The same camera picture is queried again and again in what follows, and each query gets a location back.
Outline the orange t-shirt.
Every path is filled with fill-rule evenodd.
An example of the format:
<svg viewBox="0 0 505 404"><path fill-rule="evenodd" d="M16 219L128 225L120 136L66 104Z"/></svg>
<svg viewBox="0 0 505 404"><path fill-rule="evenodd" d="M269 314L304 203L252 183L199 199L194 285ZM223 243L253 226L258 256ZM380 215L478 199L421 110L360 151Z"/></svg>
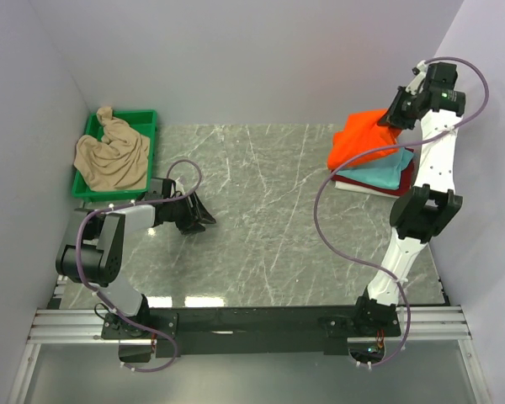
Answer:
<svg viewBox="0 0 505 404"><path fill-rule="evenodd" d="M386 109L377 109L351 114L343 130L333 135L327 168L334 170L360 153L395 145L401 129L378 125L385 112Z"/></svg>

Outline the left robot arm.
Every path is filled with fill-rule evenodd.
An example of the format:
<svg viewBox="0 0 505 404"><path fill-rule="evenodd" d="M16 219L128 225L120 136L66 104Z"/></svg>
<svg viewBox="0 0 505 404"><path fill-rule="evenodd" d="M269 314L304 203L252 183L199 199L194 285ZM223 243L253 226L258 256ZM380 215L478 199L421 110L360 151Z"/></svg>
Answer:
<svg viewBox="0 0 505 404"><path fill-rule="evenodd" d="M184 194L180 182L154 178L137 205L96 215L90 209L74 210L62 238L56 272L101 291L104 304L124 314L121 327L132 338L146 336L152 319L147 298L120 273L125 236L167 222L187 236L216 223L197 194Z"/></svg>

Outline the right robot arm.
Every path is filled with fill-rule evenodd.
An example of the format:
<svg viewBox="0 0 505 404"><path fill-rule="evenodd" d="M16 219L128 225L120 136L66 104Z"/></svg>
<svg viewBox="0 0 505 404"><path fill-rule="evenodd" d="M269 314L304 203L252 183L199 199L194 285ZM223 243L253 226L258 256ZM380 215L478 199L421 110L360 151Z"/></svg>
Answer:
<svg viewBox="0 0 505 404"><path fill-rule="evenodd" d="M459 212L453 168L457 125L465 113L465 94L455 89L457 67L446 62L414 68L414 79L401 87L379 120L381 127L406 130L420 125L423 145L415 183L393 204L391 240L382 270L356 302L353 328L364 336L399 332L396 307L399 284L419 253Z"/></svg>

